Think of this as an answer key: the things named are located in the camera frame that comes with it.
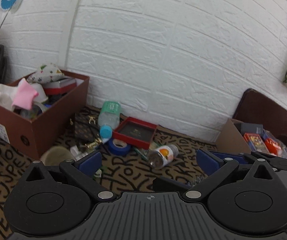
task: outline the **clear plastic container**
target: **clear plastic container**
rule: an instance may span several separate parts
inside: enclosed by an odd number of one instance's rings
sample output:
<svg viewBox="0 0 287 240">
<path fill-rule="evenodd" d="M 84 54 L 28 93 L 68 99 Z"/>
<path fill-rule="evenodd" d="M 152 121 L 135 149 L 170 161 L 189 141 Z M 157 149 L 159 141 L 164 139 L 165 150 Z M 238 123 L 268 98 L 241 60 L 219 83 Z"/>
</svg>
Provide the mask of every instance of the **clear plastic container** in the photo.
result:
<svg viewBox="0 0 287 240">
<path fill-rule="evenodd" d="M 160 146 L 147 154 L 148 163 L 155 169 L 161 169 L 173 161 L 179 154 L 178 148 L 173 145 Z"/>
<path fill-rule="evenodd" d="M 117 102 L 106 101 L 104 102 L 98 118 L 98 125 L 101 127 L 100 135 L 107 138 L 120 123 L 121 105 Z"/>
</svg>

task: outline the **brown board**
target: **brown board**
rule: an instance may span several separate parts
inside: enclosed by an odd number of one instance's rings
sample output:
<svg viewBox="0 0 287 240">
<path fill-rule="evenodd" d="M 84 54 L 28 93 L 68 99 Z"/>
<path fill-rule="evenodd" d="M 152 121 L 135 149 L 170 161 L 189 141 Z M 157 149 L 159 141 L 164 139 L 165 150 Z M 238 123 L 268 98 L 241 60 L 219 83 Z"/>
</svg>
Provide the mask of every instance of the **brown board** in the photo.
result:
<svg viewBox="0 0 287 240">
<path fill-rule="evenodd" d="M 287 137 L 287 110 L 254 89 L 244 92 L 233 119 L 261 123 L 276 138 Z"/>
</svg>

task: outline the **blue tape roll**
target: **blue tape roll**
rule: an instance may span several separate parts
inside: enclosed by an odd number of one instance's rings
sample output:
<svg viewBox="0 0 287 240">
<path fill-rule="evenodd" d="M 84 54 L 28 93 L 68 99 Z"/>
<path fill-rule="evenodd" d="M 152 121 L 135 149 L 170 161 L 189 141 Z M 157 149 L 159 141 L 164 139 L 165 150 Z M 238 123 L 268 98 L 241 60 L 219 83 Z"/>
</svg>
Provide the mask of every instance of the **blue tape roll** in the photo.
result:
<svg viewBox="0 0 287 240">
<path fill-rule="evenodd" d="M 110 139 L 108 148 L 114 155 L 125 156 L 130 151 L 131 145 L 117 139 Z"/>
</svg>

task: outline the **bottle cap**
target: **bottle cap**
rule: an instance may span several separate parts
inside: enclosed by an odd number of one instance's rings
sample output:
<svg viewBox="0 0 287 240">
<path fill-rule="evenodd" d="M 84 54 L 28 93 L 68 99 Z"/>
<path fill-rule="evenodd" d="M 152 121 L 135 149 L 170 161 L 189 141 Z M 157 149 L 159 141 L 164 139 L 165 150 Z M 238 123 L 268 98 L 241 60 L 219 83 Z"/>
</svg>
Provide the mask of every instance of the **bottle cap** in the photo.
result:
<svg viewBox="0 0 287 240">
<path fill-rule="evenodd" d="M 100 136 L 102 139 L 111 138 L 112 137 L 112 129 L 109 125 L 103 125 L 100 128 Z"/>
</svg>

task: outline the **wall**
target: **wall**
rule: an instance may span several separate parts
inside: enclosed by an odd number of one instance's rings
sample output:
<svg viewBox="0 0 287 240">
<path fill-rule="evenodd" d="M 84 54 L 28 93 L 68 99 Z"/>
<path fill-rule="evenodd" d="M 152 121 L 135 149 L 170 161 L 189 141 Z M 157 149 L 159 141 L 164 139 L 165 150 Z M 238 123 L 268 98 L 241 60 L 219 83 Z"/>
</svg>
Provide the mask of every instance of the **wall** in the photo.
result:
<svg viewBox="0 0 287 240">
<path fill-rule="evenodd" d="M 0 35 L 11 76 L 58 60 L 70 0 L 24 0 Z M 67 66 L 88 102 L 213 141 L 247 88 L 287 109 L 287 0 L 81 0 Z"/>
</svg>

